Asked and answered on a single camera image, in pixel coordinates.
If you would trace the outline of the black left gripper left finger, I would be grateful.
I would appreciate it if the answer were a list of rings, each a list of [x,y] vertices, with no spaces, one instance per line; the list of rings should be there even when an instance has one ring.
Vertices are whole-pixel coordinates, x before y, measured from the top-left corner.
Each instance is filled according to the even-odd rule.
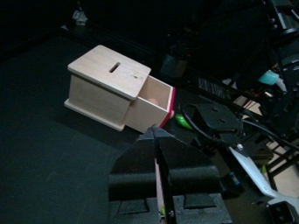
[[[154,132],[150,127],[116,159],[108,175],[108,224],[158,224]]]

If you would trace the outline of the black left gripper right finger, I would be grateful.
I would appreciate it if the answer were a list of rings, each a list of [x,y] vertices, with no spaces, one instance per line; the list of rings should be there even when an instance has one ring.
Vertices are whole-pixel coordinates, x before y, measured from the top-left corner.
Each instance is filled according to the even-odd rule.
[[[204,153],[152,127],[166,224],[232,224],[220,175]]]

